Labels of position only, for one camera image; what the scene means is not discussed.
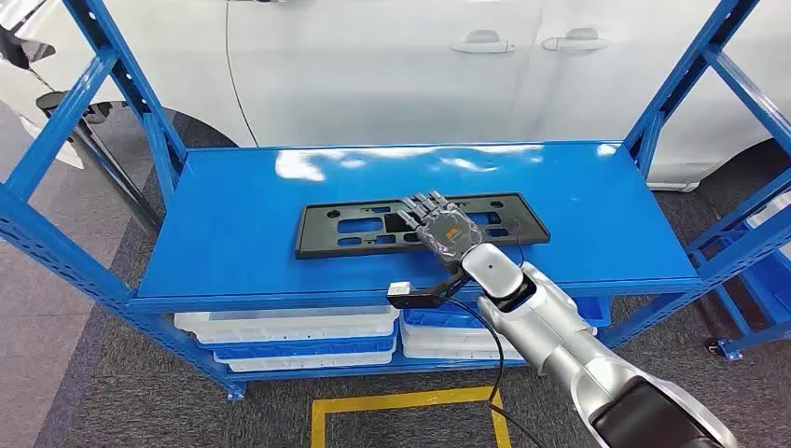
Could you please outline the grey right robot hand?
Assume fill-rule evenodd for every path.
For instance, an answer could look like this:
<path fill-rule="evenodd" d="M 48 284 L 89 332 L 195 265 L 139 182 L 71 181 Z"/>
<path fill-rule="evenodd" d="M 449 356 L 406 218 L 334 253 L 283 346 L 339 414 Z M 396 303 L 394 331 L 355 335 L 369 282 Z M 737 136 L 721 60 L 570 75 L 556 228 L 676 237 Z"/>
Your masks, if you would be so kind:
<path fill-rule="evenodd" d="M 457 272 L 464 255 L 483 243 L 479 227 L 456 203 L 437 191 L 427 196 L 417 193 L 400 201 L 405 209 L 397 214 L 450 272 Z"/>

